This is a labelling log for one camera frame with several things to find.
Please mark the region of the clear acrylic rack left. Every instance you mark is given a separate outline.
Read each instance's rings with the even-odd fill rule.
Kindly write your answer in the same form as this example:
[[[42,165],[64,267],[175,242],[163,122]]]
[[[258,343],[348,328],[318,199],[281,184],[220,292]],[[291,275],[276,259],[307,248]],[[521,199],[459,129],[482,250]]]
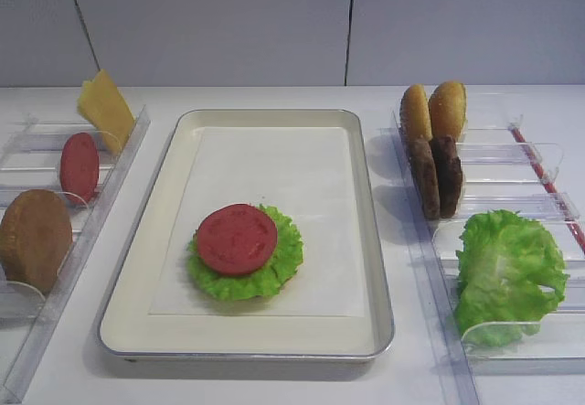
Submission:
[[[19,123],[1,151],[1,401],[20,402],[140,147],[89,123]]]

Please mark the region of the golden bun half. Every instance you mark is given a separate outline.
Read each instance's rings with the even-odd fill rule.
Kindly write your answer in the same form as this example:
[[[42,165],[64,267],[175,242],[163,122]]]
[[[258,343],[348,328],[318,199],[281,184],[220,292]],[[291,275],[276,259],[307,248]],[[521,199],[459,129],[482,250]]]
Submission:
[[[424,87],[421,84],[409,86],[404,92],[399,107],[400,125],[409,141],[432,138],[431,116]]]
[[[459,141],[466,123],[466,109],[466,89],[462,82],[448,80],[440,84],[429,99],[432,135],[449,135]]]

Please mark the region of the green lettuce leaf on tray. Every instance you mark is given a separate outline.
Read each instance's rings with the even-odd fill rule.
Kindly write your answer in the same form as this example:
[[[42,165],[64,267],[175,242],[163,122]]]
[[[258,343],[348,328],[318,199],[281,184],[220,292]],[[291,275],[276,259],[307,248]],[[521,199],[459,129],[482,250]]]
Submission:
[[[303,240],[293,220],[273,206],[253,206],[265,212],[275,223],[278,241],[266,263],[257,271],[227,276],[212,271],[199,257],[193,239],[189,243],[186,269],[194,285],[207,295],[222,302],[253,298],[271,298],[297,273],[303,263]]]

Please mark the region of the golden bun half left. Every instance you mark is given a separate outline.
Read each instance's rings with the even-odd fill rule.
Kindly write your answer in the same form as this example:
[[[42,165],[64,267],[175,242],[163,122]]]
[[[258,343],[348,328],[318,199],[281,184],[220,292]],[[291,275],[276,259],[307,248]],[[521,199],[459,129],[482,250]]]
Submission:
[[[404,92],[399,107],[400,125],[409,141],[432,138],[431,116],[424,87],[421,84],[409,86]]]

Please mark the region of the white paper liner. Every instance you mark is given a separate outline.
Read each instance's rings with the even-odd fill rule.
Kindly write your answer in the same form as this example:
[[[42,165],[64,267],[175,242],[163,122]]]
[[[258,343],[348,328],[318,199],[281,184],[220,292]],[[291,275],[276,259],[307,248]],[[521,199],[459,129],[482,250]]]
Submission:
[[[205,127],[170,150],[179,202],[150,310],[154,314],[362,317],[362,243],[346,131]],[[271,298],[221,302],[189,277],[187,245],[200,222],[234,203],[274,206],[301,232],[303,263]]]

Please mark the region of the golden bun half right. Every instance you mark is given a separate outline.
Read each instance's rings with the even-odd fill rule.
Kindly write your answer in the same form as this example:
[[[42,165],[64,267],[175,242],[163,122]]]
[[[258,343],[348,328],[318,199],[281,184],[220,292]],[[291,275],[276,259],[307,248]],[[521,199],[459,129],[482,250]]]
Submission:
[[[466,109],[466,89],[462,82],[448,80],[440,84],[429,99],[432,135],[449,135],[459,141],[466,123]]]

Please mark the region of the red tomato slice on tray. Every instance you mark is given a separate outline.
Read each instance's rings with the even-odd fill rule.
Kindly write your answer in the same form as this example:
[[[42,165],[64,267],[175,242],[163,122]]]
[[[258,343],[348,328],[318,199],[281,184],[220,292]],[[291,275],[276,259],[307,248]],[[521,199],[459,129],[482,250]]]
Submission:
[[[227,276],[253,273],[271,257],[278,241],[272,219],[259,208],[233,204],[208,215],[194,242],[208,268]]]

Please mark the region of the red tomato slice in rack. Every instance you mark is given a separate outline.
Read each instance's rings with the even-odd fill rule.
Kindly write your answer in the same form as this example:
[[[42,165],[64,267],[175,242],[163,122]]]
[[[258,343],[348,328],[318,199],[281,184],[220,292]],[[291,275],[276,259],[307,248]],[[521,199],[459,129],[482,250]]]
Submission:
[[[100,158],[88,133],[75,133],[65,143],[59,167],[59,181],[73,205],[90,202],[98,185]]]

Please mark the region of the yellow cheese slice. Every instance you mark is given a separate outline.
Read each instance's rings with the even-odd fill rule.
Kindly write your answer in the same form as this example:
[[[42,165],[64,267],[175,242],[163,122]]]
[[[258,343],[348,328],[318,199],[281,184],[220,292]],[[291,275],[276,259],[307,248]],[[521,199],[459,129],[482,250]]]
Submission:
[[[105,69],[100,69],[93,80],[83,81],[78,112],[101,131],[103,142],[114,156],[123,151],[135,119]]]

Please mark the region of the green lettuce leaf in rack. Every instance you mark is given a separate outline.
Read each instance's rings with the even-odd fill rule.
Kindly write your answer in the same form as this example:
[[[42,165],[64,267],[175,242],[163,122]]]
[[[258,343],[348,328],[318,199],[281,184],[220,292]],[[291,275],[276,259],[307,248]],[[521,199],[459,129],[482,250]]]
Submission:
[[[565,299],[568,275],[552,234],[537,220],[499,209],[478,213],[460,236],[454,320],[477,346],[505,346],[539,332]]]

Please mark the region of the cream metal tray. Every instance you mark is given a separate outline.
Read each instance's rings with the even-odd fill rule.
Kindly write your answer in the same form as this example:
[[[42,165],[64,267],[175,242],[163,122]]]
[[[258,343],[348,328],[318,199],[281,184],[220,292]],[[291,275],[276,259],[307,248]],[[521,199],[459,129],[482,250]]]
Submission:
[[[170,150],[205,127],[333,128],[346,131],[362,243],[366,313],[362,317],[154,314],[150,305],[165,264],[179,202],[163,201],[176,179]],[[357,360],[377,357],[394,336],[382,251],[358,117],[345,110],[194,110],[169,137],[144,211],[106,304],[99,335],[122,357]]]

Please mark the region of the brown meat patty front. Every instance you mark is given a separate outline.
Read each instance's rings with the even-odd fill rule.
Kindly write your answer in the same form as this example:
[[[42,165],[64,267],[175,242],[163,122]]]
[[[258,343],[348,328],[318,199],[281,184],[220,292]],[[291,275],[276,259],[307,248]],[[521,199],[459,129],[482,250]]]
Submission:
[[[436,220],[440,217],[440,193],[430,145],[419,138],[410,143],[409,149],[412,174],[420,193],[424,216]]]

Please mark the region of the dark meat patty rear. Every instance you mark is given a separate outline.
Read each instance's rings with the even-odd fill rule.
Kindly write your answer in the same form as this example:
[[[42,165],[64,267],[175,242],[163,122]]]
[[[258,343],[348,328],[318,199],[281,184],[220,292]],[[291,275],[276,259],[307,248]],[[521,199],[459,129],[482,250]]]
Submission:
[[[441,217],[451,218],[457,210],[463,185],[456,142],[450,135],[433,137],[430,147],[438,180]]]

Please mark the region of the clear acrylic rack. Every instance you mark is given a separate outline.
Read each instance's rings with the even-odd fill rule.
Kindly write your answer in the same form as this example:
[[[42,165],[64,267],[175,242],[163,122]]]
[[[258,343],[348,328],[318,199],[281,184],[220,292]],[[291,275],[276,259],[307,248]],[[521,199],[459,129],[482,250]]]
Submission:
[[[411,177],[399,117],[390,117],[388,136],[410,207],[406,226],[412,237],[409,253],[449,404],[479,403],[475,385],[479,375],[580,374],[584,370],[584,250],[537,178],[522,144],[510,133],[509,127],[519,128],[519,124],[490,97],[470,105],[457,145],[463,169],[457,210],[451,218],[428,222]],[[555,184],[563,158],[561,147],[532,144]],[[562,251],[569,278],[564,301],[540,321],[538,333],[505,346],[477,346],[462,337],[452,315],[458,302],[456,252],[463,248],[460,236],[467,219],[500,208],[543,224]]]
[[[20,402],[140,147],[89,123],[19,123],[1,151],[1,401]]]

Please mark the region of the brown bun half left rack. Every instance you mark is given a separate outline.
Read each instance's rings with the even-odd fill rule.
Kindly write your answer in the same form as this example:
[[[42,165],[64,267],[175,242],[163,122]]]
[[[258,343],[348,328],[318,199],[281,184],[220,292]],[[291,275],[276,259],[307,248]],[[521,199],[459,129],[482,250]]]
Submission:
[[[1,265],[9,281],[50,293],[72,244],[69,213],[59,195],[46,189],[19,194],[1,221]]]

